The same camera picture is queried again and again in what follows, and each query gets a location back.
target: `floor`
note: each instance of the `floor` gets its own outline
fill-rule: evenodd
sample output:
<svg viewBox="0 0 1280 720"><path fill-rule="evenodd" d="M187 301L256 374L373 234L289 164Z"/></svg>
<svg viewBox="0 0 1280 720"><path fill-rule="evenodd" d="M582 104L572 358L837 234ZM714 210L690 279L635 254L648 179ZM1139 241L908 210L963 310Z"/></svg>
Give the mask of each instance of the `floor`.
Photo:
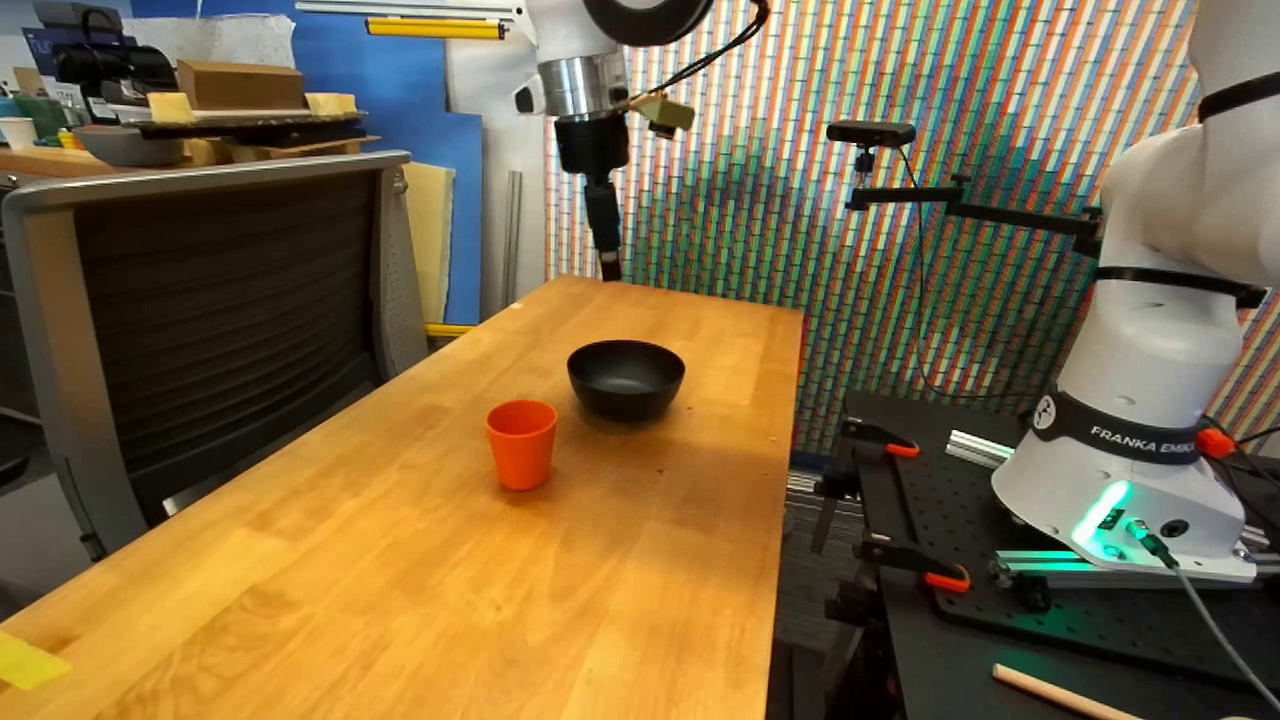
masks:
<svg viewBox="0 0 1280 720"><path fill-rule="evenodd" d="M864 519L852 500L839 500L828 545L812 549L822 500L807 484L812 477L793 477L789 493L767 720L822 720L825 690L839 670L837 654L858 642L852 626L825 616L825 601L858 573L852 549L864 537Z"/></svg>

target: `striped backdrop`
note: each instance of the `striped backdrop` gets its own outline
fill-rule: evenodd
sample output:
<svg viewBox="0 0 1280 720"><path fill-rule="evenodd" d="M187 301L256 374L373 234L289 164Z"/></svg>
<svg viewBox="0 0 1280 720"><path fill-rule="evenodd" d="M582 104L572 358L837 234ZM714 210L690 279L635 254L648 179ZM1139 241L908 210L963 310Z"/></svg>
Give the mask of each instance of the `striped backdrop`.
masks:
<svg viewBox="0 0 1280 720"><path fill-rule="evenodd" d="M686 44L633 51L633 83L748 10L720 0ZM746 51L678 87L702 111L690 134L633 131L628 279L803 308L802 452L828 447L849 390L1022 409L1072 341L1092 259L923 205L844 210L852 147L825 123L916 123L923 184L963 171L970 198L1079 210L1119 147L1193 118L1187 28L1186 0L778 0ZM548 169L548 275L593 275L577 179ZM908 184L905 159L882 156L878 184ZM1238 431L1275 420L1275 308L1250 335L1218 409Z"/></svg>

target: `orange cup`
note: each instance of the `orange cup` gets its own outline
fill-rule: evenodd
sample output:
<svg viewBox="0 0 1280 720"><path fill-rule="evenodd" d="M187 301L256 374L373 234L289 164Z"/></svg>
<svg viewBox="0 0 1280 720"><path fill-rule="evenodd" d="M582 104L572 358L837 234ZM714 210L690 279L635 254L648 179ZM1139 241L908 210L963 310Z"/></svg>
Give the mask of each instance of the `orange cup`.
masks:
<svg viewBox="0 0 1280 720"><path fill-rule="evenodd" d="M508 401L489 411L489 447L496 484L508 493L546 487L554 477L558 409L541 401Z"/></svg>

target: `metal frame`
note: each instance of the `metal frame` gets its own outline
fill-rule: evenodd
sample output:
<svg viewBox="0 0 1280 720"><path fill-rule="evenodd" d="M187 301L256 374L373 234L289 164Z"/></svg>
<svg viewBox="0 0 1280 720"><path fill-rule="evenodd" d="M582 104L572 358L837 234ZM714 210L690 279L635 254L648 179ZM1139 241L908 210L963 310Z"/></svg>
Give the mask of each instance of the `metal frame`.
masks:
<svg viewBox="0 0 1280 720"><path fill-rule="evenodd" d="M396 374L424 354L424 321L412 275L408 214L402 205L404 159L404 151L367 151L327 159L135 171L109 179L34 184L6 198L12 284L27 341L37 405L44 416L47 459L67 493L80 526L94 537L100 551L135 539L139 530L147 530L147 519L135 505L116 438L104 358L80 272L77 209L377 171L377 358L386 374Z"/></svg>

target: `black bowl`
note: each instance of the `black bowl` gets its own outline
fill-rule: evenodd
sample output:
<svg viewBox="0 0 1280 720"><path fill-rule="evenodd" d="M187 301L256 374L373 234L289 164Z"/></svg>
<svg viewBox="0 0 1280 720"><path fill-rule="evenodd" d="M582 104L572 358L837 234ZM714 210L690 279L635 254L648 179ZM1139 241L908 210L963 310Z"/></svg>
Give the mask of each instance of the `black bowl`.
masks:
<svg viewBox="0 0 1280 720"><path fill-rule="evenodd" d="M686 358L659 342L604 341L567 354L577 401L608 420L658 420L682 390Z"/></svg>

